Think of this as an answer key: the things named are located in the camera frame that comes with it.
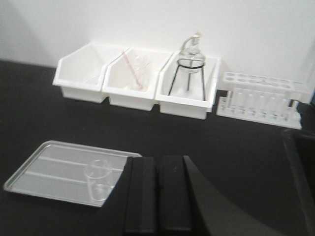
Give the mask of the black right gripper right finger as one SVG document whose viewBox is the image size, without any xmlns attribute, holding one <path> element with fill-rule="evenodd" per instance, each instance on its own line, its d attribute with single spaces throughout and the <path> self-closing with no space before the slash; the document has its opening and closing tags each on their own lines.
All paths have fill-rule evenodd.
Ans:
<svg viewBox="0 0 315 236">
<path fill-rule="evenodd" d="M 258 236 L 258 223 L 233 206 L 188 156 L 164 156 L 159 168 L 163 236 Z"/>
</svg>

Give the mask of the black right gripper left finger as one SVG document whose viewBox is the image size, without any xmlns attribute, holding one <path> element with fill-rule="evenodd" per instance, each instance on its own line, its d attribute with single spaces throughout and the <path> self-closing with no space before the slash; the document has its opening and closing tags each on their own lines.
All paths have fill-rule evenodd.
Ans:
<svg viewBox="0 0 315 236">
<path fill-rule="evenodd" d="M 156 232 L 155 177 L 153 158 L 133 159 L 125 215 L 125 234 L 154 234 Z"/>
</svg>

